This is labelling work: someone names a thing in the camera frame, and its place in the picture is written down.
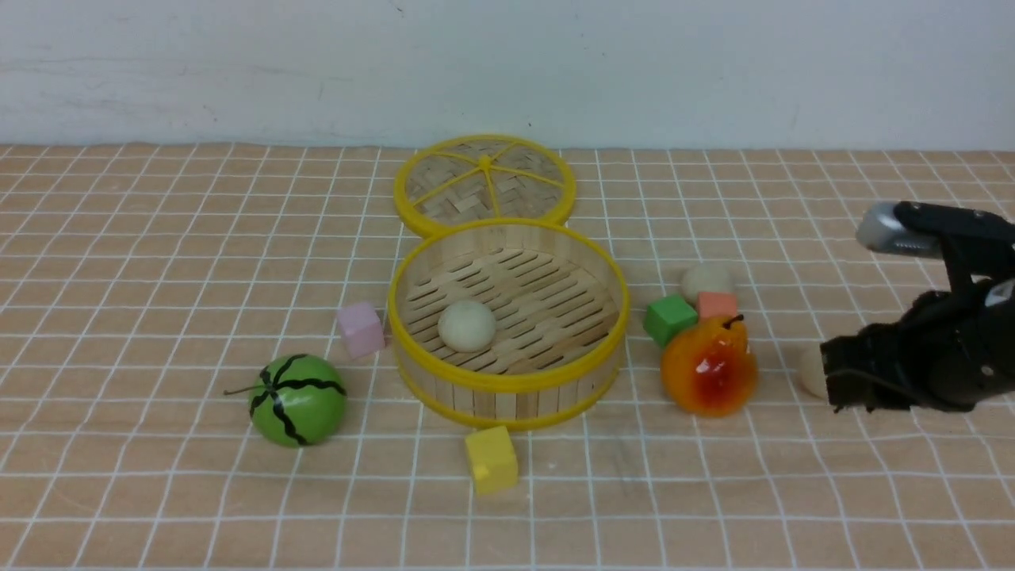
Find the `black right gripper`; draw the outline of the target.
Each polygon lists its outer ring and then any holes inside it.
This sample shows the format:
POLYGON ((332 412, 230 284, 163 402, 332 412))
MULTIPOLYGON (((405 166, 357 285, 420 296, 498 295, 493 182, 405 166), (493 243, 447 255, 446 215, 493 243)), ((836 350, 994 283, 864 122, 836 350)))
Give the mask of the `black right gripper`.
MULTIPOLYGON (((900 322, 900 364, 927 408, 971 411, 1013 391, 1013 281, 982 281, 959 293, 931 290, 900 322)), ((898 328, 872 323, 820 343, 827 402, 835 412, 907 411, 913 397, 898 361, 898 328)))

